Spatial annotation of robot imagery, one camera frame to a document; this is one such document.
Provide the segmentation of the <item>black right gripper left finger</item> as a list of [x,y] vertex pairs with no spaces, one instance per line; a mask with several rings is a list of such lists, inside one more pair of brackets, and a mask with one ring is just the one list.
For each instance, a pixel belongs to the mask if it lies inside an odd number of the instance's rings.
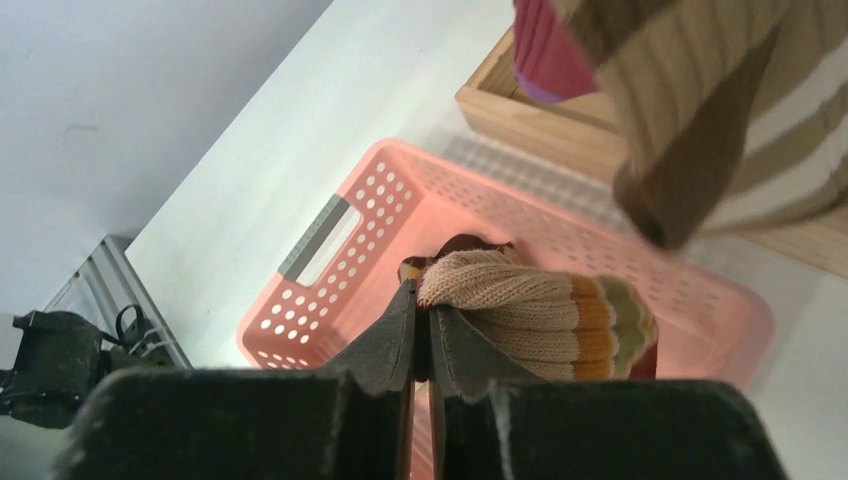
[[415,286],[323,365],[129,369],[83,404],[52,479],[407,479]]

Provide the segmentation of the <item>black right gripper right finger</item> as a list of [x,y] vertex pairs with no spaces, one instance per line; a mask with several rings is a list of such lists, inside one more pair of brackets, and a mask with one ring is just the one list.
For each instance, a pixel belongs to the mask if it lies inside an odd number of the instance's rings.
[[703,380],[543,381],[430,311],[439,479],[782,479],[753,406]]

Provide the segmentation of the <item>beige striped sock red heel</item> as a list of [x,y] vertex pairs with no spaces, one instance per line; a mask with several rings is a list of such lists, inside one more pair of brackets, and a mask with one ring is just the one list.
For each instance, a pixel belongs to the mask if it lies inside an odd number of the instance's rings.
[[552,381],[653,379],[659,327],[635,286],[525,264],[511,244],[455,250],[399,270],[421,308],[453,307],[495,347]]

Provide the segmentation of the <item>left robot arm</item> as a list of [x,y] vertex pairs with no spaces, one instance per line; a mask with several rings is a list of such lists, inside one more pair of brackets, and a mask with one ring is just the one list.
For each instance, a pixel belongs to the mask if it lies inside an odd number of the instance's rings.
[[68,427],[107,375],[134,367],[174,367],[162,329],[131,304],[109,334],[70,311],[15,316],[22,331],[14,365],[1,372],[1,414],[47,429]]

